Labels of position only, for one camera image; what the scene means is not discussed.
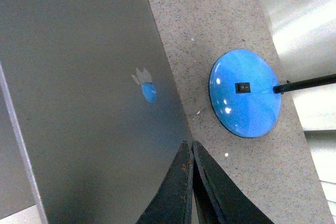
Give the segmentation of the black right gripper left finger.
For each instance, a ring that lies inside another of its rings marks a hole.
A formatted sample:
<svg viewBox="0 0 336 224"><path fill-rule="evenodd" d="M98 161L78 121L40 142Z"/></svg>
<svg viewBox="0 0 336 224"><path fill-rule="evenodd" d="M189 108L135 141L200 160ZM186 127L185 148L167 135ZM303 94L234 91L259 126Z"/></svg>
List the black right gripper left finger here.
<svg viewBox="0 0 336 224"><path fill-rule="evenodd" d="M156 195L137 223L191 223L194 155L182 142Z"/></svg>

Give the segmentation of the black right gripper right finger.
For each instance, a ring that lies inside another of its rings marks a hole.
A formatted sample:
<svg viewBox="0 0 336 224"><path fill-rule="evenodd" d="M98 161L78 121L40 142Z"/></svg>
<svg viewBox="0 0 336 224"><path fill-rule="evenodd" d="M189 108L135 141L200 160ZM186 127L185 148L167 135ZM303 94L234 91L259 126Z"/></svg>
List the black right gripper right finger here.
<svg viewBox="0 0 336 224"><path fill-rule="evenodd" d="M199 223L272 223L198 141L193 142L193 191Z"/></svg>

